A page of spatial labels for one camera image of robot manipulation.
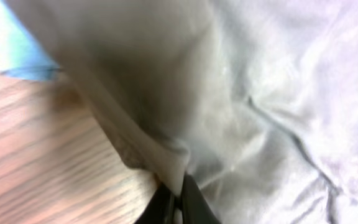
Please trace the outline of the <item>grey shorts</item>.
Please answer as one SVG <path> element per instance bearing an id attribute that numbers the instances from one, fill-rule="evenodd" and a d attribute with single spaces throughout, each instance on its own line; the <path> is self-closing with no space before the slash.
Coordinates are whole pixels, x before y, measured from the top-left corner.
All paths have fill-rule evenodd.
<path id="1" fill-rule="evenodd" d="M 358 1 L 9 1 L 123 162 L 222 223 L 358 223 Z"/>

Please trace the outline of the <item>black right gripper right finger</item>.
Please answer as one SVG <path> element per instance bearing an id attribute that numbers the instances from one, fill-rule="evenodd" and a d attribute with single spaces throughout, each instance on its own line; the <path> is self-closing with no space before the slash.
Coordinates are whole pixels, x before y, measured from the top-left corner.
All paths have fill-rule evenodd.
<path id="1" fill-rule="evenodd" d="M 181 192 L 184 224 L 220 224 L 192 176 L 186 174 Z"/>

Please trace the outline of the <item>light blue shirt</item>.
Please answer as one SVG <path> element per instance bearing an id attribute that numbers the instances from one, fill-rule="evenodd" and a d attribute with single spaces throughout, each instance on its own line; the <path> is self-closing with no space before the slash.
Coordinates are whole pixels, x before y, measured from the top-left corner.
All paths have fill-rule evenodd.
<path id="1" fill-rule="evenodd" d="M 23 80 L 51 80 L 60 67 L 0 0 L 0 73 Z"/>

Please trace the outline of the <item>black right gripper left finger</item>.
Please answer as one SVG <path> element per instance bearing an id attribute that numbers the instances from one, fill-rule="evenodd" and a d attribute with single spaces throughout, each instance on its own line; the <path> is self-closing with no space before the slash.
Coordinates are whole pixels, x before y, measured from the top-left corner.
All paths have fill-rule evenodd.
<path id="1" fill-rule="evenodd" d="M 175 196 L 160 184 L 135 224 L 172 224 L 175 211 Z"/>

